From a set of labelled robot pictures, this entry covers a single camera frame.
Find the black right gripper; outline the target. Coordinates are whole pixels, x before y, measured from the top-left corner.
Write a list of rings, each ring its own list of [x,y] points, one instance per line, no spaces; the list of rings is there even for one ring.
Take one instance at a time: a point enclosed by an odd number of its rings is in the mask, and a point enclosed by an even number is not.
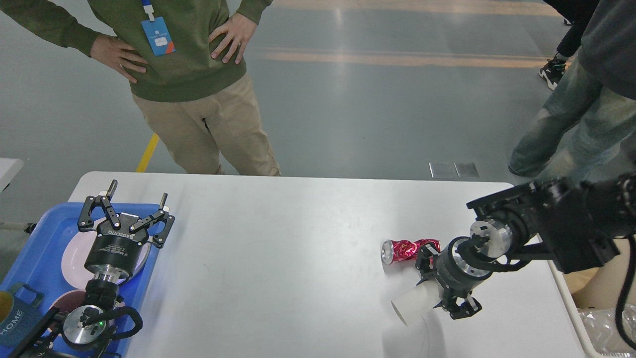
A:
[[[433,308],[447,311],[453,320],[472,317],[482,310],[472,290],[490,278],[488,270],[471,267],[458,253],[459,245],[467,240],[454,238],[442,252],[438,243],[423,243],[416,253],[415,268],[420,272],[416,285],[435,280],[438,272],[440,285],[452,291],[444,291]]]

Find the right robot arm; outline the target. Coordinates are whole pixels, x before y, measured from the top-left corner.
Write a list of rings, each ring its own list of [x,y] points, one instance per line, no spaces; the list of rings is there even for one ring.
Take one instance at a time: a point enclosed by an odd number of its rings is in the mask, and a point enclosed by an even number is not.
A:
[[[416,254],[421,282],[441,289],[435,303],[452,319],[481,310],[472,291],[493,272],[511,272],[533,260],[553,261],[563,273],[599,268],[619,254],[615,238],[630,245],[630,262],[616,304],[615,324],[631,348],[623,324],[635,277],[635,174],[576,184],[567,178],[530,181],[468,202],[476,214],[470,235],[444,249],[427,244]]]

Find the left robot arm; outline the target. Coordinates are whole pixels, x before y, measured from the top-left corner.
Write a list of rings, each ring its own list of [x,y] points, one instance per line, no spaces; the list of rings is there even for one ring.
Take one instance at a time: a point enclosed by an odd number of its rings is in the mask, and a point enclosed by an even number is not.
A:
[[[143,327],[133,303],[121,305],[120,284],[134,278],[143,249],[165,245],[175,218],[165,205],[167,193],[146,217],[117,212],[111,203],[117,185],[114,180],[107,191],[86,197],[78,216],[78,231],[96,234],[84,261],[91,278],[80,305],[70,313],[50,308],[9,353],[10,358],[66,358],[66,353],[54,351],[59,336],[74,351],[89,351],[91,357],[100,358],[112,342],[132,337]]]

